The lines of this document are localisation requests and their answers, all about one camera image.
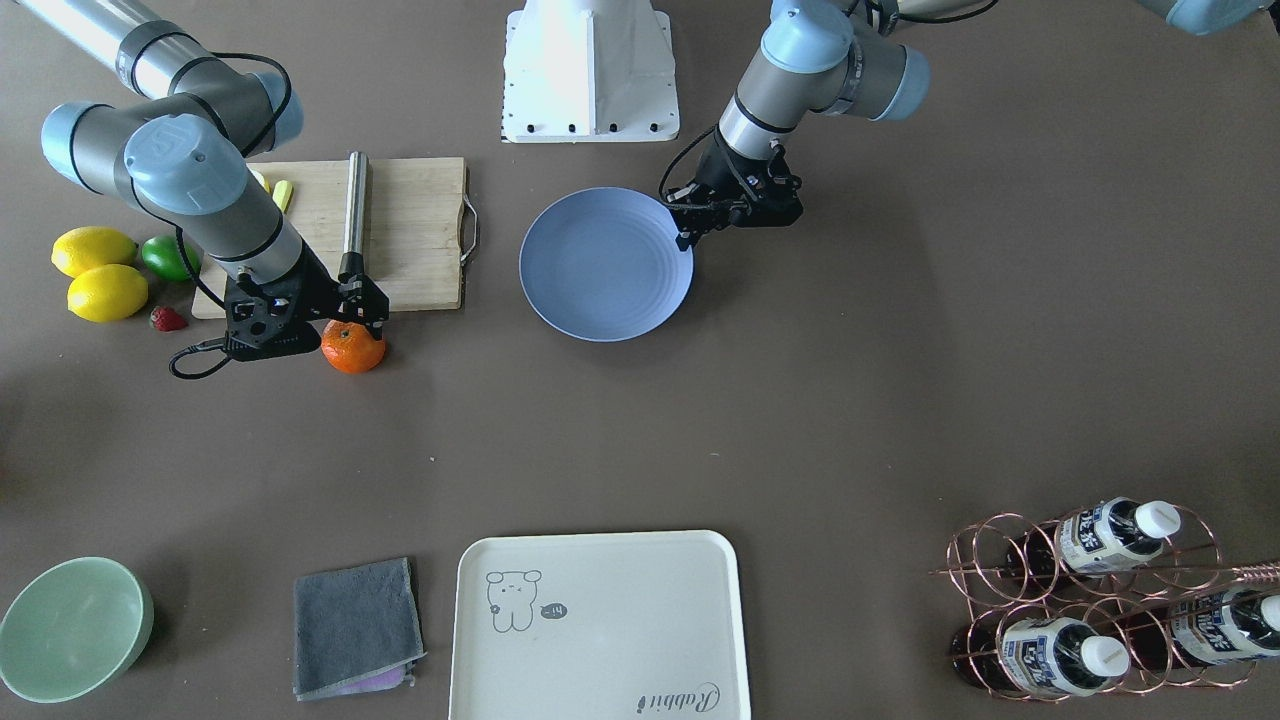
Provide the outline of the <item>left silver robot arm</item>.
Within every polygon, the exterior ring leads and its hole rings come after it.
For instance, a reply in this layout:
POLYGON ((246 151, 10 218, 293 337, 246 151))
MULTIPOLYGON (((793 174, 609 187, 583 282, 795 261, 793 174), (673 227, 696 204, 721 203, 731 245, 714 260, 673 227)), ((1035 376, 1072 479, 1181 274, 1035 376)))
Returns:
POLYGON ((657 197, 675 227, 669 238, 691 252, 705 234, 794 224, 803 186, 786 142, 808 114, 904 120, 924 102, 932 69, 893 33, 946 26, 995 9, 992 1, 774 1, 771 22, 709 140, 694 177, 657 197))

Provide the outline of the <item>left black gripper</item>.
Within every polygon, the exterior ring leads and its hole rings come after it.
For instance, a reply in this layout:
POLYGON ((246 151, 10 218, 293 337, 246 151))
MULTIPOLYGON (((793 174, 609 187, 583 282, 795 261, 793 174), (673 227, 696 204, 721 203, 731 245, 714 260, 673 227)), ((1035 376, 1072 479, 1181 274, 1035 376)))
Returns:
POLYGON ((745 209, 742 172, 751 160, 764 160, 769 152, 767 149, 763 159, 744 156, 730 146, 716 126, 707 135, 694 179, 685 186, 689 195, 664 197, 664 206, 676 222, 676 243, 681 252, 694 249, 705 234, 723 231, 737 220, 739 210, 745 209))

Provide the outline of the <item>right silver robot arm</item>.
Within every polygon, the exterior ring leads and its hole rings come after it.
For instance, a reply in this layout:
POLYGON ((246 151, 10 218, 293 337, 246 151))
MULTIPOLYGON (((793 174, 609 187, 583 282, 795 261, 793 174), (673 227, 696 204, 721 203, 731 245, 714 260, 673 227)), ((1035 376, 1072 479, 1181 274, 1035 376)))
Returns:
POLYGON ((358 323, 379 337, 388 297, 353 261, 333 278, 256 181, 248 159, 303 124, 288 73, 238 72, 138 1, 28 1, 44 23, 141 96, 132 108, 67 102, 41 131, 44 155, 93 193, 174 225, 227 274, 229 348, 306 352, 315 322, 358 323))

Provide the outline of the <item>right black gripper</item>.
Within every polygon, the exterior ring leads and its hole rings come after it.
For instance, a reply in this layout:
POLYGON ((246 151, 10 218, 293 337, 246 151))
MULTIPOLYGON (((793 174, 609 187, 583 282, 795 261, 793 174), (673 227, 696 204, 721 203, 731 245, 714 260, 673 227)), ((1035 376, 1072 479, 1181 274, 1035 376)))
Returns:
POLYGON ((273 281, 256 274, 248 259, 236 258, 228 272, 224 310, 230 343, 271 343, 302 336, 306 323, 329 319, 323 334, 371 334, 384 340, 389 299, 369 275, 330 277, 306 243, 284 273, 273 281))

